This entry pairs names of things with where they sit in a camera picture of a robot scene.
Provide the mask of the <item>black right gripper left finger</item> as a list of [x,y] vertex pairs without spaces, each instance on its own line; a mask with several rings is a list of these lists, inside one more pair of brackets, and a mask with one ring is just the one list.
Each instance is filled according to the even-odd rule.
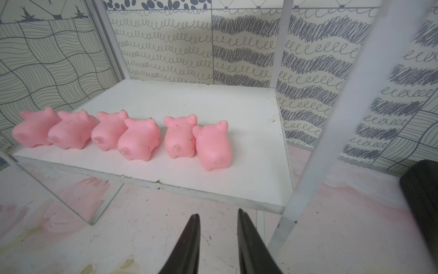
[[200,258],[200,236],[200,216],[193,214],[159,274],[197,274]]

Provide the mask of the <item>pink rubber pig toy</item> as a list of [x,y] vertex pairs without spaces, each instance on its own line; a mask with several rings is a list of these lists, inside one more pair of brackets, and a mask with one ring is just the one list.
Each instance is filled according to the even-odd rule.
[[47,141],[63,150],[84,149],[91,139],[92,130],[99,124],[98,119],[86,110],[76,113],[60,111],[58,116],[61,121],[48,131]]
[[51,108],[41,111],[21,111],[23,121],[12,130],[13,138],[21,145],[34,148],[36,146],[51,146],[49,130],[62,121],[61,117]]
[[226,169],[232,162],[232,149],[227,135],[228,122],[195,126],[192,130],[196,138],[196,151],[202,167],[206,171]]
[[167,132],[164,138],[164,147],[168,155],[175,159],[177,157],[194,157],[196,138],[193,135],[193,128],[197,126],[197,116],[191,114],[187,117],[164,118]]
[[160,146],[161,130],[153,118],[124,120],[126,132],[119,138],[117,150],[127,160],[141,160],[148,162],[152,152]]
[[128,127],[124,120],[129,118],[125,110],[118,113],[97,113],[100,123],[92,130],[91,140],[102,151],[116,150],[119,138],[126,132]]

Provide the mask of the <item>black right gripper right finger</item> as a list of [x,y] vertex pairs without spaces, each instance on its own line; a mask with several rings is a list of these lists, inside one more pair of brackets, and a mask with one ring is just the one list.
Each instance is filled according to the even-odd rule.
[[249,215],[238,210],[238,257],[241,274],[282,274]]

